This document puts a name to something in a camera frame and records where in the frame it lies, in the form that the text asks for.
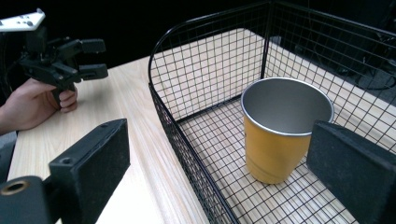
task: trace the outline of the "silver cup rim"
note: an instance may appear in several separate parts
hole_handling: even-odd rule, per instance
[[[296,136],[296,137],[298,137],[298,136],[308,136],[308,135],[311,135],[311,133],[312,133],[312,132],[308,132],[308,133],[283,133],[283,132],[280,132],[280,131],[277,131],[277,130],[273,130],[273,129],[270,129],[268,127],[265,127],[265,126],[261,125],[259,122],[257,122],[254,118],[252,118],[249,115],[249,113],[246,111],[245,106],[244,106],[245,93],[251,88],[251,86],[253,86],[253,85],[255,85],[255,84],[259,83],[259,82],[263,82],[263,81],[269,80],[269,79],[286,79],[286,80],[290,80],[290,81],[295,81],[295,82],[302,83],[302,84],[304,84],[306,86],[309,86],[310,88],[313,88],[314,90],[318,91],[320,94],[322,94],[325,97],[325,99],[327,99],[327,101],[328,101],[328,103],[330,105],[330,108],[332,110],[331,111],[331,117],[327,121],[331,122],[333,120],[333,118],[334,118],[334,106],[333,106],[332,101],[330,100],[329,96],[326,95],[321,89],[315,87],[312,84],[309,84],[307,82],[301,81],[300,79],[297,79],[297,78],[292,78],[292,77],[266,77],[266,78],[262,78],[262,79],[256,80],[256,81],[252,82],[251,84],[247,85],[247,87],[244,89],[244,91],[242,92],[242,95],[241,95],[241,106],[242,106],[242,110],[244,111],[245,116],[247,116],[248,119],[251,122],[253,122],[255,125],[257,125],[261,129],[263,129],[263,130],[265,130],[267,132],[270,132],[270,133],[275,133],[275,134],[284,135],[284,136]]]

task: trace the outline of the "wire mesh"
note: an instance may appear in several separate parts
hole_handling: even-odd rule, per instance
[[[356,223],[307,169],[265,185],[245,166],[242,91],[294,77],[324,91],[334,123],[396,152],[395,35],[263,2],[182,23],[160,39],[149,88],[168,139],[213,223]]]

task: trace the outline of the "cup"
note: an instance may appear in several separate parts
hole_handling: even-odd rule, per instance
[[[309,148],[315,120],[332,121],[329,97],[301,80],[270,77],[242,93],[246,165],[266,184],[285,181]]]

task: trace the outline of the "wire basket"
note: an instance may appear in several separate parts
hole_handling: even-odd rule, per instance
[[[334,123],[396,152],[392,33],[286,3],[257,3],[186,21],[149,59],[163,128],[212,223],[357,223],[303,158],[281,184],[245,165],[242,91],[293,77],[324,91]]]

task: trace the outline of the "metal cup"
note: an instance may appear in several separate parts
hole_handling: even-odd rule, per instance
[[[315,120],[332,121],[331,100],[298,79],[271,77],[249,85],[241,97],[246,164],[266,184],[286,180],[309,147]]]

